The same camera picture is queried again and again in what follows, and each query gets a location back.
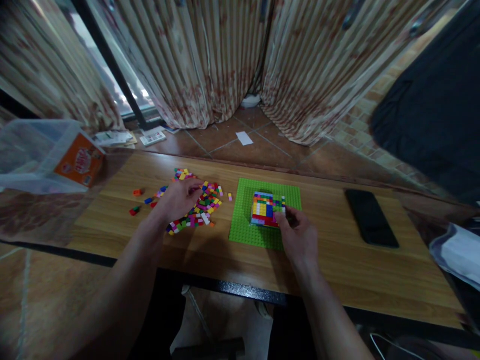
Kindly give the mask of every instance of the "pile of lego bricks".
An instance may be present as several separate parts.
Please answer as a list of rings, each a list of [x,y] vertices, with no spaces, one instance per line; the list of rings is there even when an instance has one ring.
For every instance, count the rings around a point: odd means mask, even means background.
[[[285,196],[281,197],[280,200],[274,200],[273,194],[256,191],[253,195],[253,205],[251,206],[251,224],[269,227],[269,228],[278,228],[279,224],[275,219],[275,209],[278,208],[283,213],[286,213]]]
[[[196,178],[196,176],[192,175],[188,169],[175,169],[175,177],[172,180],[176,182],[188,178]],[[167,188],[168,186],[162,187],[156,196],[161,198]],[[222,205],[220,199],[216,197],[217,195],[223,195],[222,187],[217,183],[205,181],[202,190],[203,194],[200,196],[200,199],[198,199],[195,207],[184,217],[168,225],[166,231],[170,235],[178,234],[185,228],[195,228],[204,225],[215,226],[215,224],[210,221],[210,217],[212,213]]]

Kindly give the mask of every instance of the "finger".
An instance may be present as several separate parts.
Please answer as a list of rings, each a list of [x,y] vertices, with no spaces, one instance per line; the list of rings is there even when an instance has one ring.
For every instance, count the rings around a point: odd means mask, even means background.
[[[287,206],[286,207],[287,214],[292,215],[296,221],[298,222],[298,226],[306,225],[309,222],[309,218],[303,211],[300,211],[294,207]]]
[[[200,199],[200,197],[202,196],[203,193],[204,192],[203,192],[202,189],[198,189],[198,190],[192,192],[190,195],[188,195],[188,198],[197,201],[198,199]]]
[[[205,181],[203,181],[203,180],[191,177],[191,178],[183,180],[183,185],[185,187],[187,187],[188,189],[191,189],[191,188],[198,188],[200,185],[203,185],[204,182]]]
[[[288,232],[292,230],[292,228],[290,227],[289,221],[287,220],[287,217],[283,212],[276,212],[275,219],[276,219],[276,222],[278,223],[278,226],[280,226],[280,230],[282,232]]]

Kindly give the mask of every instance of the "cable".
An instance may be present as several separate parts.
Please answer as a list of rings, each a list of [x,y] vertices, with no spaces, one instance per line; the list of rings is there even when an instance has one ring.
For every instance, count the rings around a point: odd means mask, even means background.
[[[381,356],[381,358],[382,358],[383,360],[385,360],[385,356],[382,354],[382,352],[380,351],[379,347],[377,346],[377,343],[375,342],[375,339],[374,339],[374,335],[375,335],[375,336],[378,336],[379,338],[385,340],[387,343],[390,343],[390,344],[393,345],[394,347],[399,348],[400,350],[403,350],[404,352],[412,355],[413,357],[415,357],[415,358],[417,358],[417,359],[425,360],[423,357],[420,357],[420,356],[418,356],[417,354],[414,354],[413,352],[408,351],[408,350],[404,349],[404,348],[401,347],[401,346],[398,346],[397,344],[391,342],[390,340],[387,340],[387,339],[384,338],[382,335],[379,335],[379,334],[377,334],[377,333],[371,333],[371,334],[370,334],[370,339],[373,341],[373,345],[375,345],[376,350],[378,351],[378,353],[380,354],[380,356]]]

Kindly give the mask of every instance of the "hand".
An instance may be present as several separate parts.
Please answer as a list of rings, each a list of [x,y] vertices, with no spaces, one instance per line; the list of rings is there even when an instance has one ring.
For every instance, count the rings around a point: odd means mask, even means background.
[[[286,215],[276,212],[275,218],[280,226],[281,240],[286,255],[295,270],[313,271],[319,269],[318,231],[308,217],[296,208],[287,206]]]
[[[168,224],[183,218],[195,207],[203,194],[200,188],[203,184],[203,180],[196,178],[171,183],[153,209],[152,215],[155,214],[154,216],[166,220]]]

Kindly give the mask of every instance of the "green baseplate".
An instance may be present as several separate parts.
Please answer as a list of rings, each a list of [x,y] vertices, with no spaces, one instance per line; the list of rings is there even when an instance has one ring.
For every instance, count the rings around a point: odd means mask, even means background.
[[[273,194],[274,200],[281,200],[282,196],[285,196],[285,202],[288,206],[302,210],[299,187],[240,178],[234,199],[235,208],[229,240],[283,251],[284,246],[282,245],[280,229],[250,224],[255,192]]]

